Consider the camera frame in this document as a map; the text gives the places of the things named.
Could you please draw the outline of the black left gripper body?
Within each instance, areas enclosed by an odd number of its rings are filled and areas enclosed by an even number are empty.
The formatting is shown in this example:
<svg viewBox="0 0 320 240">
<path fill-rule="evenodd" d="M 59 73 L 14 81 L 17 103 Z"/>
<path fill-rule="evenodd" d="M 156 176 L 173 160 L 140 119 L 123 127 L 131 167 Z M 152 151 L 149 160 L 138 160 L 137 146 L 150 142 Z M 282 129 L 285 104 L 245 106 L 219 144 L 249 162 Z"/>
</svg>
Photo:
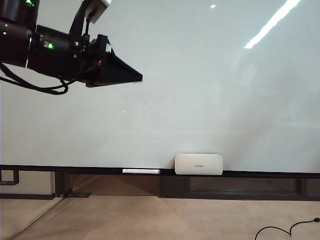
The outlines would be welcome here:
<svg viewBox="0 0 320 240">
<path fill-rule="evenodd" d="M 102 58 L 112 50 L 109 38 L 99 34 L 90 41 L 88 34 L 83 34 L 80 39 L 72 41 L 72 49 L 75 64 L 71 82 L 79 82 L 86 85 L 86 81 L 100 81 L 100 66 Z"/>
</svg>

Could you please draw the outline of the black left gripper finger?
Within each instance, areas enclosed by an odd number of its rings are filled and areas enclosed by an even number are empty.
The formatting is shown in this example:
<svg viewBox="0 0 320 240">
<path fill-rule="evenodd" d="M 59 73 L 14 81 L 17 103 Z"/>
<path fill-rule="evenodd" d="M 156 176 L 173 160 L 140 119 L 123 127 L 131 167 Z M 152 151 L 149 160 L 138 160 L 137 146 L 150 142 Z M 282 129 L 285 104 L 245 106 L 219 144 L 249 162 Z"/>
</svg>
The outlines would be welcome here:
<svg viewBox="0 0 320 240">
<path fill-rule="evenodd" d="M 110 82 L 86 81 L 85 86 L 87 88 L 97 88 L 97 87 L 105 87 L 105 86 L 113 86 L 113 85 L 121 85 L 121 84 L 131 84 L 131 83 L 135 83 L 135 81 L 110 81 Z"/>
<path fill-rule="evenodd" d="M 143 75 L 117 57 L 113 49 L 101 59 L 100 84 L 125 84 L 142 81 Z"/>
</svg>

